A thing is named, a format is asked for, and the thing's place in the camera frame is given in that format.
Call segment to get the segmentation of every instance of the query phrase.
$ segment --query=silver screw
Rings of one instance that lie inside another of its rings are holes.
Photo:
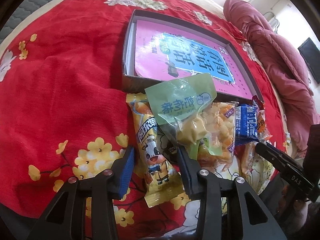
[[[76,181],[77,181],[76,177],[71,177],[71,178],[68,179],[68,182],[71,183],[71,184],[75,183]]]
[[[207,171],[207,170],[200,170],[199,173],[202,176],[208,176],[209,175],[209,171]]]
[[[240,184],[243,184],[244,183],[244,178],[242,177],[237,177],[236,178],[236,182],[240,183]]]
[[[113,171],[112,171],[112,169],[106,169],[102,173],[105,176],[110,176],[113,173]]]

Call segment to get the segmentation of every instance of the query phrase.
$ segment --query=bed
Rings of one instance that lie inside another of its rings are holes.
[[[131,0],[52,0],[19,23],[0,45],[7,66],[0,82],[0,148],[12,153],[2,157],[3,185],[10,189],[0,194],[0,202],[19,215],[39,217],[68,177],[92,177],[119,158],[114,156],[121,156],[128,143],[136,144],[125,93],[120,91],[121,71],[116,68],[121,65],[125,23],[135,7],[181,17],[231,39],[266,89],[266,112],[274,117],[266,117],[275,135],[270,141],[292,154],[291,145],[285,143],[287,127],[279,96],[249,44],[223,21],[223,8],[214,1],[142,0],[132,6]],[[99,152],[108,157],[97,157]],[[252,171],[248,180],[261,193],[274,168],[263,160],[255,168],[258,172]],[[217,174],[228,179],[238,176],[239,160],[234,158],[227,171],[217,170]],[[198,201],[184,194],[148,209],[144,190],[137,165],[127,194],[114,203],[120,239],[195,228]],[[88,200],[86,219],[90,218]],[[90,237],[90,228],[86,232]]]

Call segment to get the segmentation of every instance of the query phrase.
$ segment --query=black screen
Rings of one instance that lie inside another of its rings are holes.
[[[320,83],[320,51],[313,41],[308,38],[302,45],[298,48],[300,54],[304,58],[308,68],[310,69],[313,78],[316,82]]]

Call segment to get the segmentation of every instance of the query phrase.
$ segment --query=purple label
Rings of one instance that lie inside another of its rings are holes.
[[[228,111],[226,111],[224,115],[225,115],[226,118],[229,118],[230,116],[233,115],[234,112],[235,112],[235,109],[231,108]]]
[[[231,145],[228,147],[228,151],[231,152],[231,153],[233,153],[234,149],[235,149],[235,144],[234,144],[234,143],[231,144]]]

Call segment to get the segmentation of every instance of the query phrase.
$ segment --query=pink quilt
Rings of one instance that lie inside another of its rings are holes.
[[[304,59],[289,41],[273,32],[267,20],[250,3],[227,0],[223,12],[227,21],[242,31],[278,90],[288,131],[297,144],[298,154],[303,155],[310,126],[320,122]]]

